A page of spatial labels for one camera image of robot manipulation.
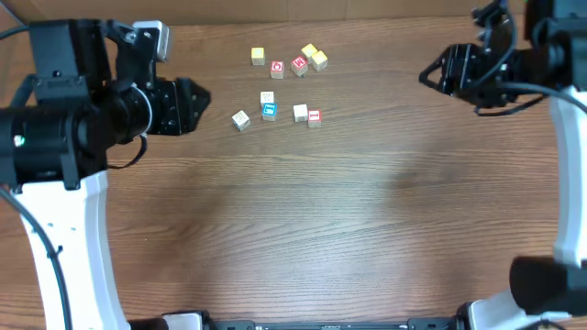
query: yellow cube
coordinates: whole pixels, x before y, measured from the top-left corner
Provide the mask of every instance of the yellow cube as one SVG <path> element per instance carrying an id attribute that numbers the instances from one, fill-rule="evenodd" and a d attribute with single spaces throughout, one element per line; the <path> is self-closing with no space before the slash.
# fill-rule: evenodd
<path id="1" fill-rule="evenodd" d="M 265 49 L 263 47 L 250 49 L 250 58 L 253 65 L 265 65 Z"/>
<path id="2" fill-rule="evenodd" d="M 314 47 L 314 45 L 312 45 L 312 44 L 308 44 L 307 46 L 302 48 L 302 55 L 304 55 L 304 57 L 310 63 L 312 63 L 312 55 L 314 55 L 316 53 L 318 53 L 318 49 L 316 49 L 316 47 Z"/>
<path id="3" fill-rule="evenodd" d="M 328 57 L 322 50 L 312 55 L 312 65 L 316 71 L 322 71 L 328 65 Z"/>

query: blue cube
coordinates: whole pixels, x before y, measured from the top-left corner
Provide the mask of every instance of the blue cube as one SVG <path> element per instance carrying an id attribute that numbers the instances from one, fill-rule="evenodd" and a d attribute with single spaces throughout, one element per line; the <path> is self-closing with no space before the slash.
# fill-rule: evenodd
<path id="1" fill-rule="evenodd" d="M 261 113 L 263 114 L 263 120 L 275 121 L 277 118 L 277 105 L 265 104 Z"/>

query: cube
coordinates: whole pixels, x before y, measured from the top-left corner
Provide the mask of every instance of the cube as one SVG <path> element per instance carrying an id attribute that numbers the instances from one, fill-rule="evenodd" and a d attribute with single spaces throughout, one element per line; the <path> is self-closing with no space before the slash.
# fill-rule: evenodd
<path id="1" fill-rule="evenodd" d="M 261 113 L 263 114 L 263 120 L 275 121 L 277 118 L 277 105 L 265 104 Z"/>
<path id="2" fill-rule="evenodd" d="M 308 120 L 308 106 L 306 104 L 299 104 L 293 106 L 293 118 L 295 122 Z"/>
<path id="3" fill-rule="evenodd" d="M 236 115 L 232 116 L 232 122 L 235 123 L 235 126 L 239 131 L 250 126 L 249 116 L 242 110 L 238 111 Z"/>
<path id="4" fill-rule="evenodd" d="M 302 55 L 308 60 L 308 62 L 312 63 L 312 55 L 318 53 L 318 49 L 314 47 L 312 44 L 308 44 L 304 48 L 302 48 Z"/>
<path id="5" fill-rule="evenodd" d="M 283 79 L 284 67 L 280 60 L 271 61 L 271 77 L 273 79 Z"/>
<path id="6" fill-rule="evenodd" d="M 261 109 L 267 103 L 274 103 L 273 92 L 261 92 L 260 93 L 260 107 L 261 107 Z"/>
<path id="7" fill-rule="evenodd" d="M 322 111 L 320 109 L 314 109 L 308 111 L 308 127 L 321 127 L 322 126 Z"/>
<path id="8" fill-rule="evenodd" d="M 298 77 L 308 72 L 308 61 L 302 56 L 298 56 L 295 60 L 292 60 L 292 71 L 297 74 Z"/>
<path id="9" fill-rule="evenodd" d="M 250 49 L 250 58 L 253 65 L 265 65 L 265 49 L 263 47 Z"/>
<path id="10" fill-rule="evenodd" d="M 328 57 L 324 54 L 322 50 L 318 53 L 312 55 L 312 65 L 316 71 L 322 71 L 328 65 Z"/>

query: wooden cube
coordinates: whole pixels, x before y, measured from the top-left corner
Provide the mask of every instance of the wooden cube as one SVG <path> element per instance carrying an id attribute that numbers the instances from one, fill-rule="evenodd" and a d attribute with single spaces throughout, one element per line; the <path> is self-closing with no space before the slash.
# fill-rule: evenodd
<path id="1" fill-rule="evenodd" d="M 261 113 L 263 114 L 263 120 L 275 121 L 277 119 L 277 105 L 265 104 Z"/>
<path id="2" fill-rule="evenodd" d="M 320 109 L 313 109 L 308 111 L 308 127 L 322 126 L 322 111 Z"/>
<path id="3" fill-rule="evenodd" d="M 271 77 L 273 79 L 283 79 L 284 76 L 283 62 L 280 60 L 271 61 Z"/>
<path id="4" fill-rule="evenodd" d="M 260 93 L 260 107 L 261 109 L 267 103 L 275 103 L 273 99 L 273 92 L 261 92 Z"/>
<path id="5" fill-rule="evenodd" d="M 242 110 L 238 111 L 236 115 L 232 116 L 232 122 L 235 123 L 235 126 L 239 131 L 250 126 L 249 116 Z"/>
<path id="6" fill-rule="evenodd" d="M 292 60 L 292 71 L 297 74 L 298 77 L 308 72 L 308 61 L 302 56 L 298 56 L 295 60 Z"/>
<path id="7" fill-rule="evenodd" d="M 322 71 L 328 65 L 328 57 L 324 54 L 322 50 L 318 53 L 312 55 L 312 65 L 316 71 Z"/>
<path id="8" fill-rule="evenodd" d="M 293 106 L 293 118 L 295 122 L 308 120 L 308 106 L 306 104 L 299 104 Z"/>
<path id="9" fill-rule="evenodd" d="M 253 65 L 265 65 L 265 49 L 263 47 L 250 49 L 250 58 Z"/>
<path id="10" fill-rule="evenodd" d="M 318 49 L 314 47 L 312 44 L 308 44 L 304 48 L 302 48 L 302 55 L 308 60 L 308 62 L 312 63 L 312 55 L 318 53 Z"/>

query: table surface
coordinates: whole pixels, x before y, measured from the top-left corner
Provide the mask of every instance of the table surface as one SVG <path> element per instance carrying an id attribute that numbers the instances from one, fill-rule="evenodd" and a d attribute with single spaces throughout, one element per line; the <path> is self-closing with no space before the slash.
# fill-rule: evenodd
<path id="1" fill-rule="evenodd" d="M 546 106 L 478 118 L 417 83 L 448 44 L 472 41 L 467 17 L 174 32 L 158 74 L 193 78 L 213 102 L 194 133 L 152 136 L 144 160 L 108 174 L 127 318 L 185 309 L 263 322 L 452 315 L 506 289 L 515 256 L 551 253 L 558 174 Z M 308 42 L 328 56 L 325 71 L 272 80 L 269 65 L 250 64 L 251 47 L 287 63 Z M 28 37 L 3 41 L 2 105 L 30 72 Z M 261 119 L 262 91 L 275 92 L 277 122 Z M 297 104 L 321 108 L 322 127 L 295 123 Z M 252 125 L 238 132 L 230 117 L 241 109 Z M 111 163 L 137 148 L 112 148 Z M 0 211 L 0 327 L 42 328 L 28 240 L 17 214 L 5 203 Z"/>

